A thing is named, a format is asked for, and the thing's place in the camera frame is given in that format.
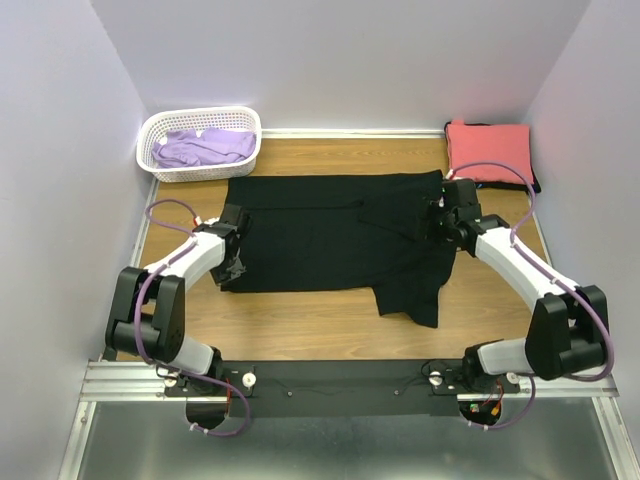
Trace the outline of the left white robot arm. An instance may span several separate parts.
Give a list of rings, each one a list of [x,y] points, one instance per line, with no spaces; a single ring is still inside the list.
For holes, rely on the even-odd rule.
[[[214,393],[223,379],[218,349],[186,334],[186,293],[209,274],[220,288],[245,271],[241,241],[249,215],[229,204],[219,218],[195,220],[188,238],[165,258],[118,275],[105,331],[106,347],[187,373],[201,395]]]

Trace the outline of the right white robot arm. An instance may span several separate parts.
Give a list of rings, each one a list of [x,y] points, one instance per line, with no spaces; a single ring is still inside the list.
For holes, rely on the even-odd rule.
[[[483,214],[472,180],[446,180],[434,199],[422,200],[418,232],[491,267],[531,311],[525,337],[466,349],[459,371],[467,389],[483,391],[508,373],[596,382],[612,372],[604,292],[560,274],[519,239],[516,228]]]

